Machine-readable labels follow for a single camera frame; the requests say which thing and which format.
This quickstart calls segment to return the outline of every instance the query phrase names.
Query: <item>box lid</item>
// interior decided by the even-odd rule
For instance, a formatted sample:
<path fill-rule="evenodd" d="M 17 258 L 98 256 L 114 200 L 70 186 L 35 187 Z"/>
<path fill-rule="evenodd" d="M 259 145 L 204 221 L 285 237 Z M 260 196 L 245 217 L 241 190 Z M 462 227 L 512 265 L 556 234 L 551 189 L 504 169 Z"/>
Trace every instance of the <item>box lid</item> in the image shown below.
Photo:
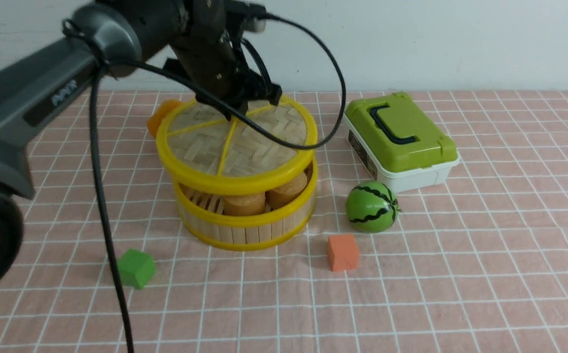
<path fill-rule="evenodd" d="M 252 101 L 246 114 L 262 129 L 296 145 L 313 145 L 315 119 L 282 96 L 279 105 Z M 301 174 L 313 150 L 283 147 L 245 125 L 228 121 L 195 100 L 177 106 L 156 132 L 160 159 L 175 181 L 215 195 L 247 195 L 279 187 Z"/>
<path fill-rule="evenodd" d="M 458 158 L 454 141 L 405 92 L 357 99 L 345 114 L 382 168 L 398 173 Z"/>

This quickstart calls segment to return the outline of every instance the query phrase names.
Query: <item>bamboo steamer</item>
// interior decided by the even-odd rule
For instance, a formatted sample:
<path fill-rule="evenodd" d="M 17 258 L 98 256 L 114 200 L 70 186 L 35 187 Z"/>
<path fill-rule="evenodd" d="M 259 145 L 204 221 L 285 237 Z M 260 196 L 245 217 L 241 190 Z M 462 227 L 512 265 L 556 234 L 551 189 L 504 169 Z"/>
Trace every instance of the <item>bamboo steamer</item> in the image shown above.
<path fill-rule="evenodd" d="M 247 116 L 290 143 L 317 142 L 313 116 L 286 96 L 278 106 L 251 102 Z M 184 226 L 204 243 L 233 251 L 270 248 L 295 236 L 313 213 L 314 151 L 282 147 L 208 105 L 176 107 L 161 121 L 156 145 Z"/>

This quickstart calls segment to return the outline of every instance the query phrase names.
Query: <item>green ball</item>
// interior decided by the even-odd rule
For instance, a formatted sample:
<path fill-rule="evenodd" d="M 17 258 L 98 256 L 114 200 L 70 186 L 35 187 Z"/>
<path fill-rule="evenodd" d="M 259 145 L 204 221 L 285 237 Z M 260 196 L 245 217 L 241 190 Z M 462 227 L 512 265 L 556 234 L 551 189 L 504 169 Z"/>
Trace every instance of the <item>green ball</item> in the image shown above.
<path fill-rule="evenodd" d="M 345 212 L 358 232 L 379 233 L 395 223 L 400 209 L 389 188 L 378 181 L 365 181 L 349 192 Z"/>

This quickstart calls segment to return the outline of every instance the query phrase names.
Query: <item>white box base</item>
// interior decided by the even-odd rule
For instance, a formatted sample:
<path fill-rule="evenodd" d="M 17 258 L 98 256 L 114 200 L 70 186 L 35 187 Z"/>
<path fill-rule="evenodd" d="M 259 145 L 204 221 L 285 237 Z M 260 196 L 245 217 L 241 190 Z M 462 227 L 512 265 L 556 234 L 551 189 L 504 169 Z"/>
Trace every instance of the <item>white box base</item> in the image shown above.
<path fill-rule="evenodd" d="M 346 127 L 347 141 L 362 162 L 362 165 L 369 171 L 373 179 L 383 183 L 394 193 L 445 184 L 451 168 L 460 163 L 460 152 L 456 151 L 458 157 L 454 161 L 399 173 L 389 172 L 382 168 L 382 165 L 375 158 L 367 143 L 358 133 L 358 130 L 351 125 L 347 116 L 343 116 L 343 121 Z"/>

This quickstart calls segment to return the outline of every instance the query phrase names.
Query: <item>orange object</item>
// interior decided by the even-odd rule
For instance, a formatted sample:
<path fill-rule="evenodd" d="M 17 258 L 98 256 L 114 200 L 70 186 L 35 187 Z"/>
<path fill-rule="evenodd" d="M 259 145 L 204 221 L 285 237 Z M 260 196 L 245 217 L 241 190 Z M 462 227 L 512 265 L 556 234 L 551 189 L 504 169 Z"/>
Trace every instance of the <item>orange object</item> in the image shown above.
<path fill-rule="evenodd" d="M 162 121 L 165 119 L 165 117 L 168 114 L 170 114 L 170 112 L 172 112 L 173 110 L 175 110 L 177 107 L 180 106 L 181 106 L 180 101 L 177 101 L 176 99 L 170 99 L 162 103 L 158 108 L 158 110 L 154 112 L 151 118 L 149 118 L 149 121 L 147 121 L 147 128 L 149 129 L 149 134 L 151 134 L 153 138 L 156 138 L 158 136 L 158 129 L 160 128 L 160 125 Z"/>
<path fill-rule="evenodd" d="M 334 272 L 358 268 L 360 250 L 351 234 L 331 235 L 327 240 L 327 257 Z"/>

